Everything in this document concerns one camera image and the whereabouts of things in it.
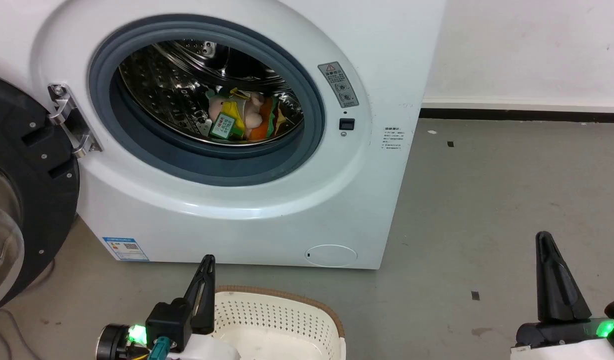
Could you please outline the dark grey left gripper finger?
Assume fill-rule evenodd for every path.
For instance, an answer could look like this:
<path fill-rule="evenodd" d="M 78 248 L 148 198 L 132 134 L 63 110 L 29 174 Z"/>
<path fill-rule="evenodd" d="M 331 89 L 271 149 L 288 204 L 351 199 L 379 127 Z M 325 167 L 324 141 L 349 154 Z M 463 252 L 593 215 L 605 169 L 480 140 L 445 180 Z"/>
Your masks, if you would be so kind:
<path fill-rule="evenodd" d="M 215 265 L 215 256 L 205 255 L 185 293 L 191 311 L 190 325 L 193 334 L 209 335 L 214 331 Z"/>

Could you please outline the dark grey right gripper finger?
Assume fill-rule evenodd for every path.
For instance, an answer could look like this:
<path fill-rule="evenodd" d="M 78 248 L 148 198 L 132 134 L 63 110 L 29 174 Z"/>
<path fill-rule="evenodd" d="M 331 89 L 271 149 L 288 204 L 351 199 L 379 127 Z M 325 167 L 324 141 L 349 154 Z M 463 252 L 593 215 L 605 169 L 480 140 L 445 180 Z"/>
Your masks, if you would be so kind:
<path fill-rule="evenodd" d="M 544 323 L 586 321 L 592 312 L 553 235 L 536 235 L 538 320 Z"/>

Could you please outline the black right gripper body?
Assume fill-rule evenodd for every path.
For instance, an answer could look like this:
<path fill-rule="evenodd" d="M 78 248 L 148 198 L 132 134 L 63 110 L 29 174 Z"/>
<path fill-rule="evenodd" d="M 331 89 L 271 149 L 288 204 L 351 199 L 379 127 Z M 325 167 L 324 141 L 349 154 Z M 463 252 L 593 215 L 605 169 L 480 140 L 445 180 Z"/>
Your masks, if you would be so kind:
<path fill-rule="evenodd" d="M 568 323 L 525 323 L 517 331 L 517 359 L 614 359 L 614 301 L 607 317 Z"/>

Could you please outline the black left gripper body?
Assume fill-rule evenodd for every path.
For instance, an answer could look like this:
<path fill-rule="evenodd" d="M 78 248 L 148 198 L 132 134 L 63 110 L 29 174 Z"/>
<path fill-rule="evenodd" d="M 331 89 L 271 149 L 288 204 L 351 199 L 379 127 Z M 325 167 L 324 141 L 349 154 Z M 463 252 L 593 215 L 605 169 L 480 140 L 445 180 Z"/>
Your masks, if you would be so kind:
<path fill-rule="evenodd" d="M 96 346 L 98 360 L 171 360 L 185 350 L 191 337 L 188 302 L 159 302 L 144 325 L 108 324 Z"/>

